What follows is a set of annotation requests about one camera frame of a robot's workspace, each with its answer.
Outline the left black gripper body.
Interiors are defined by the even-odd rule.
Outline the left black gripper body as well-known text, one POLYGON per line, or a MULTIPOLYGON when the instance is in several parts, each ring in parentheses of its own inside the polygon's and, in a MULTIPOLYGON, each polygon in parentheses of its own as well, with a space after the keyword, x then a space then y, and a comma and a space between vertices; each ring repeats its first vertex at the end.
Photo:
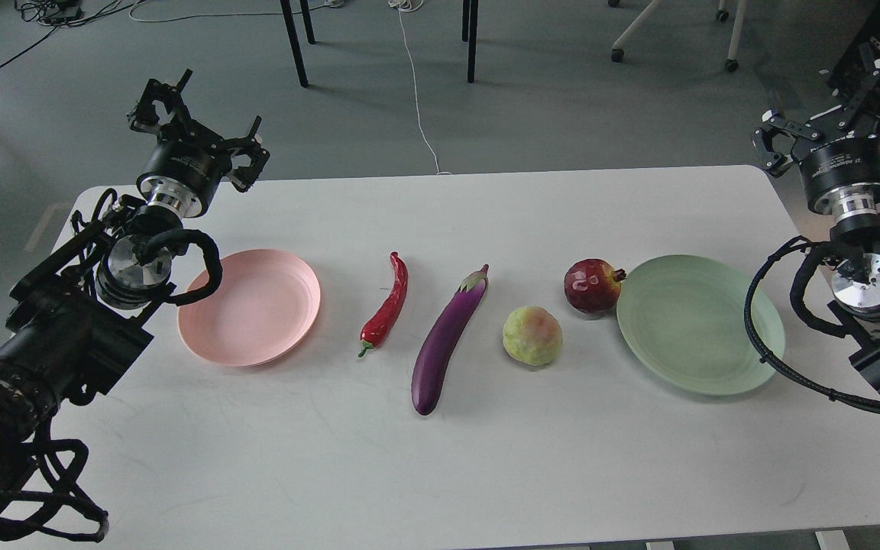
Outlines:
POLYGON ((220 182, 233 168, 231 153, 219 147, 222 136, 208 128, 162 132, 137 178, 137 190, 148 205, 172 210, 180 218, 209 211, 220 182))

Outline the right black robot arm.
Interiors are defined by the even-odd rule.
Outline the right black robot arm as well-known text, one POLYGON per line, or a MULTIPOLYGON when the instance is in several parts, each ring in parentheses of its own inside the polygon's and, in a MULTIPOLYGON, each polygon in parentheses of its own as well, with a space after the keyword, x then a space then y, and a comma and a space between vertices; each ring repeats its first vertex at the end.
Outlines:
POLYGON ((826 241, 797 236, 755 272, 746 292, 743 324, 762 364, 834 403, 880 415, 880 53, 859 46, 856 82, 839 87, 834 108, 797 122, 777 105, 762 116, 751 140, 760 167, 780 177, 796 168, 807 208, 833 219, 826 241), (849 362, 878 393, 876 400, 821 386, 769 351, 755 327, 755 292, 787 254, 804 254, 789 293, 796 316, 814 331, 851 338, 849 362))

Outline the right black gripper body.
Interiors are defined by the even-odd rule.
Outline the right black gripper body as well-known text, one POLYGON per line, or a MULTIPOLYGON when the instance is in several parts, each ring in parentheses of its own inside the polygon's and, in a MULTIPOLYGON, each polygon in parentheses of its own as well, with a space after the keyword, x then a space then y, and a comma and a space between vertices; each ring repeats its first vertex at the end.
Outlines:
POLYGON ((831 215, 835 195, 866 190, 880 203, 880 138, 853 137, 834 141, 807 154, 797 164, 804 184, 807 208, 831 215))

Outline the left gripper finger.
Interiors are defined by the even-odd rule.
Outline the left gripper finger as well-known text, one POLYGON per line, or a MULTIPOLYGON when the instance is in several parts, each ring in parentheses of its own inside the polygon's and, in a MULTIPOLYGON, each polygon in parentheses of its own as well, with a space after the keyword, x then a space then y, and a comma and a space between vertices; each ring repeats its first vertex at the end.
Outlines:
POLYGON ((254 187, 271 157, 257 135, 261 123, 262 117, 255 116, 247 135, 221 138, 211 143, 211 157, 220 177, 230 181, 239 193, 247 193, 254 187))
POLYGON ((130 130, 150 134, 160 141, 200 142, 205 130, 191 116, 182 91, 193 75, 185 70, 178 82, 150 78, 141 97, 127 115, 130 130))

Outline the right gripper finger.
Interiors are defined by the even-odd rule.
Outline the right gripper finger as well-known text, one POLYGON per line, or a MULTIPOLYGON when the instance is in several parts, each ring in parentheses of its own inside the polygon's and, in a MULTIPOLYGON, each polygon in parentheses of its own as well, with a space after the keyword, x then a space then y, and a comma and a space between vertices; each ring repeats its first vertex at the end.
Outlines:
POLYGON ((848 62, 824 77, 839 101, 822 114, 822 141, 880 138, 880 49, 869 43, 856 47, 848 62))
POLYGON ((758 154, 759 167, 768 176, 779 178, 790 167, 802 163, 810 154, 827 145, 830 134, 829 112, 821 112, 804 122, 785 114, 778 90, 769 91, 768 109, 751 139, 758 154))

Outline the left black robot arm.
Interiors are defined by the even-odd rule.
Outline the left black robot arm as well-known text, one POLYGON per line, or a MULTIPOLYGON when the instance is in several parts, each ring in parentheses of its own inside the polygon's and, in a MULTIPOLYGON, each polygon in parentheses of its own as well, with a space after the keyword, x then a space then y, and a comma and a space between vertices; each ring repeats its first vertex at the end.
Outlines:
POLYGON ((128 116, 157 143, 136 195, 102 192, 93 215, 71 216, 73 237, 11 289, 11 337, 0 347, 0 541, 36 532, 102 541, 108 512, 78 483, 84 442, 55 439, 63 403, 104 396, 149 347, 144 324, 163 304, 186 306, 220 288, 215 241, 184 227, 205 215, 220 182, 245 193, 271 157, 258 137, 226 138, 196 121, 176 83, 147 81, 128 116))

